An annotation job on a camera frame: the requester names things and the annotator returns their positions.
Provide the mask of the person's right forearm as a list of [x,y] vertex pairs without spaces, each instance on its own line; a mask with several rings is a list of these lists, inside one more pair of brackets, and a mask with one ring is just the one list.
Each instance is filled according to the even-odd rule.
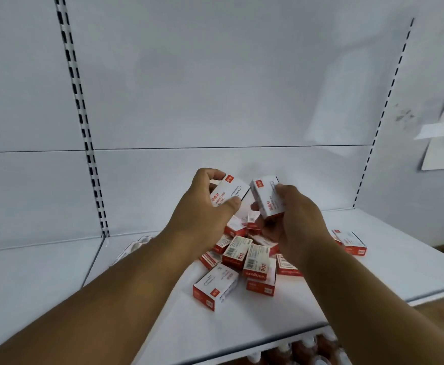
[[353,365],[444,365],[444,331],[335,243],[290,252]]

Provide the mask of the small white paper strip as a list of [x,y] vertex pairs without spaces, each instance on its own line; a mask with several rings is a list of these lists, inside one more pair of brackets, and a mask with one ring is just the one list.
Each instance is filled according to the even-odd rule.
[[419,133],[413,139],[424,140],[438,137],[444,137],[444,122],[422,125]]

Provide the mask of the row of red bottles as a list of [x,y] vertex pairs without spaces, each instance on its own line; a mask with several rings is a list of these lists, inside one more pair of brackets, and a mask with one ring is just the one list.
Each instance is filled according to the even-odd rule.
[[353,365],[330,326],[261,355],[265,365]]

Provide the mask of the white red paperclip box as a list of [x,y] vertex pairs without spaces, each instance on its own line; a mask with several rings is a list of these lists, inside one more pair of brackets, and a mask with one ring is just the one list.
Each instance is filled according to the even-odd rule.
[[284,201],[276,191],[279,180],[276,176],[263,176],[252,179],[251,192],[258,205],[263,220],[284,214],[286,207]]
[[211,203],[214,207],[218,207],[233,197],[238,197],[242,201],[249,190],[249,184],[242,179],[226,175],[210,193]]

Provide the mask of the pile of small red-white cartons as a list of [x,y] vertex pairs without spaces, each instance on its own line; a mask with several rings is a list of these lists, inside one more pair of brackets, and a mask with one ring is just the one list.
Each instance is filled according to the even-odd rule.
[[208,272],[194,283],[193,297],[213,312],[239,281],[246,282],[246,290],[273,297],[278,276],[303,276],[278,244],[261,234],[224,234],[200,261]]

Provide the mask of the person's left hand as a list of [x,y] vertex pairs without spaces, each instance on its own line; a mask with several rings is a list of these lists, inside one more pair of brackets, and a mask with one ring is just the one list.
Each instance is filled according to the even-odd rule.
[[195,260],[210,250],[221,238],[232,216],[215,216],[211,203],[211,180],[222,180],[225,173],[218,169],[201,168],[188,190],[178,202],[168,224],[159,234],[174,251]]

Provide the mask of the white metal shelf board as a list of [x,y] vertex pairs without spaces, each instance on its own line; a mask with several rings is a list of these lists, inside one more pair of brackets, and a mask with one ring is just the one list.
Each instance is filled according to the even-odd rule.
[[0,250],[0,344],[78,291],[102,242]]
[[[411,306],[444,298],[444,254],[359,210],[323,212],[367,245],[356,258]],[[214,312],[193,297],[207,269],[197,259],[183,273],[132,365],[216,365],[328,331],[302,277],[278,276],[273,297],[246,290],[246,278]]]

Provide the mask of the person's right hand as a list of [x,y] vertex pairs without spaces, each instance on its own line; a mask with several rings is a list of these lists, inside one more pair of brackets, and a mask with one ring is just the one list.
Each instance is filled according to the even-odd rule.
[[285,204],[284,214],[263,220],[256,225],[262,235],[279,245],[280,253],[292,265],[303,271],[306,261],[316,255],[322,245],[336,245],[318,206],[296,188],[296,199]]

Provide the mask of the person's left forearm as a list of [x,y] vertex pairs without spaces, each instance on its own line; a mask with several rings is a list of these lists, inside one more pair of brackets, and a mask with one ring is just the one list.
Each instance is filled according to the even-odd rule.
[[218,240],[163,231],[0,345],[0,365],[130,365],[186,268]]

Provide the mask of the white slotted shelf upright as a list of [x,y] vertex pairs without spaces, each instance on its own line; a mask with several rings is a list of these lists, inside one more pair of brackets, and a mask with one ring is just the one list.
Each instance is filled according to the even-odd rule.
[[100,177],[96,162],[95,149],[93,146],[93,139],[91,135],[91,126],[89,123],[86,110],[85,97],[83,93],[80,70],[78,66],[78,61],[73,41],[71,24],[68,16],[67,3],[66,0],[54,0],[54,1],[55,1],[57,19],[60,25],[61,37],[66,55],[70,81],[72,83],[74,103],[78,114],[81,137],[84,143],[86,162],[90,173],[93,196],[95,199],[98,219],[100,222],[100,227],[102,230],[103,237],[108,238],[110,236],[109,223],[103,201],[103,193],[100,184]]
[[379,117],[379,121],[378,121],[378,124],[377,124],[377,127],[376,127],[376,132],[374,134],[372,143],[371,143],[371,145],[369,145],[369,153],[367,154],[367,157],[366,157],[366,160],[365,160],[365,167],[363,169],[362,176],[360,178],[360,182],[359,182],[357,191],[355,193],[355,197],[354,197],[351,209],[355,209],[356,206],[358,205],[358,199],[359,199],[359,196],[360,196],[361,188],[362,188],[364,180],[365,180],[365,174],[366,174],[366,171],[367,171],[367,169],[369,167],[369,163],[370,163],[370,160],[371,160],[371,157],[372,157],[372,152],[373,152],[374,147],[376,145],[376,142],[378,140],[378,136],[379,136],[379,132],[380,132],[380,129],[381,129],[381,126],[382,126],[384,115],[385,115],[386,110],[388,109],[388,106],[389,106],[389,101],[391,99],[392,91],[393,91],[393,88],[395,86],[396,76],[398,75],[398,72],[399,72],[399,69],[400,69],[400,66],[401,66],[401,61],[402,61],[403,56],[405,54],[406,46],[408,44],[409,37],[410,37],[411,31],[413,29],[413,24],[415,22],[415,18],[416,18],[416,15],[413,15],[408,20],[408,22],[406,24],[406,29],[405,29],[406,36],[403,37],[402,42],[398,45],[400,47],[399,55],[395,56],[395,61],[394,61],[394,64],[392,65],[393,71],[391,71],[389,73],[389,77],[388,77],[387,82],[386,82],[387,83],[386,92],[385,92],[386,96],[382,99],[382,104],[383,105],[382,105],[381,115]]

